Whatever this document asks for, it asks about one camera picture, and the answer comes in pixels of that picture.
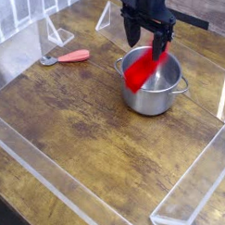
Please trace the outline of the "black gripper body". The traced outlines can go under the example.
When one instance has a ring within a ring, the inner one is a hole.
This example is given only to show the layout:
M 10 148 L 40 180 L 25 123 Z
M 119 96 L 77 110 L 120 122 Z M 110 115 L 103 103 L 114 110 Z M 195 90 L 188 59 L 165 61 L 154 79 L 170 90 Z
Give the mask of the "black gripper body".
M 175 16 L 167 9 L 166 0 L 120 0 L 123 4 L 121 16 L 135 19 L 141 28 L 155 33 L 162 31 L 172 39 Z

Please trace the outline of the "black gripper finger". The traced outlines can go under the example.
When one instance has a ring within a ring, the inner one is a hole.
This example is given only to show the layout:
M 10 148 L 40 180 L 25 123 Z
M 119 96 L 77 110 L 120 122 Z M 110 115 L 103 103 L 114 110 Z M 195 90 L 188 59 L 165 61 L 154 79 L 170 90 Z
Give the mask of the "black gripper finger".
M 161 54 L 167 49 L 168 37 L 162 31 L 156 31 L 153 39 L 152 58 L 158 61 Z
M 124 18 L 124 30 L 130 47 L 134 47 L 140 40 L 141 26 L 135 19 Z

